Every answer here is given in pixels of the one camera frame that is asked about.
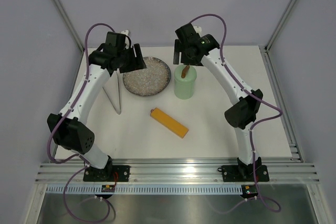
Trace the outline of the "metal food tongs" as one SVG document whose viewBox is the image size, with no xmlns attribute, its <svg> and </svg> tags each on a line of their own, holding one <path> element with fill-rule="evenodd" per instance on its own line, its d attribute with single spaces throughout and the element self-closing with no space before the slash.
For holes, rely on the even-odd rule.
<svg viewBox="0 0 336 224">
<path fill-rule="evenodd" d="M 121 109 L 121 86 L 118 72 L 114 72 L 112 77 L 103 85 L 103 90 L 109 99 L 117 115 L 122 112 Z"/>
</svg>

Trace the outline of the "green cylindrical lunch container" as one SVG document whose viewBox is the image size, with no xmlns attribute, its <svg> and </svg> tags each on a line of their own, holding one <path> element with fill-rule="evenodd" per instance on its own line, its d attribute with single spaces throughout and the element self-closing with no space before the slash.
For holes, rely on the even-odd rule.
<svg viewBox="0 0 336 224">
<path fill-rule="evenodd" d="M 194 94 L 195 79 L 175 78 L 174 94 L 181 100 L 190 99 Z"/>
</svg>

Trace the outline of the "green round lid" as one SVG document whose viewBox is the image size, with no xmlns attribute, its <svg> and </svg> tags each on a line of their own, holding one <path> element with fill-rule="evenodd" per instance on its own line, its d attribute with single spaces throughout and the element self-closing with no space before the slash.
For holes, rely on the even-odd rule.
<svg viewBox="0 0 336 224">
<path fill-rule="evenodd" d="M 178 65 L 174 70 L 174 80 L 182 83 L 192 83 L 197 78 L 196 69 L 193 66 Z"/>
</svg>

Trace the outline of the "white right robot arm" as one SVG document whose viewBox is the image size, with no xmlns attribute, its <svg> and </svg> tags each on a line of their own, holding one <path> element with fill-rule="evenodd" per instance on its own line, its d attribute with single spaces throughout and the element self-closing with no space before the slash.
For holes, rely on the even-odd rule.
<svg viewBox="0 0 336 224">
<path fill-rule="evenodd" d="M 260 108 L 261 90 L 250 86 L 240 87 L 238 77 L 234 76 L 231 65 L 225 61 L 223 50 L 216 39 L 210 35 L 201 36 L 190 23 L 175 31 L 173 63 L 189 66 L 204 66 L 216 78 L 229 97 L 232 106 L 224 117 L 234 128 L 238 157 L 236 165 L 223 165 L 219 168 L 225 182 L 252 181 L 261 169 L 261 158 L 253 151 L 249 139 L 249 128 L 256 120 Z"/>
</svg>

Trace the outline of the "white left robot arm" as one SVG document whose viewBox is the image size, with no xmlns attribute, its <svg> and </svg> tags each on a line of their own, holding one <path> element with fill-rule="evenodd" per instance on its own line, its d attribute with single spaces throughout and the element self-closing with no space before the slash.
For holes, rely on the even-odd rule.
<svg viewBox="0 0 336 224">
<path fill-rule="evenodd" d="M 104 43 L 86 53 L 86 72 L 68 103 L 47 119 L 51 140 L 95 168 L 95 175 L 102 181 L 113 176 L 113 167 L 109 165 L 109 156 L 95 144 L 94 132 L 87 127 L 89 113 L 114 72 L 145 68 L 140 45 L 132 44 L 129 31 L 108 32 Z"/>
</svg>

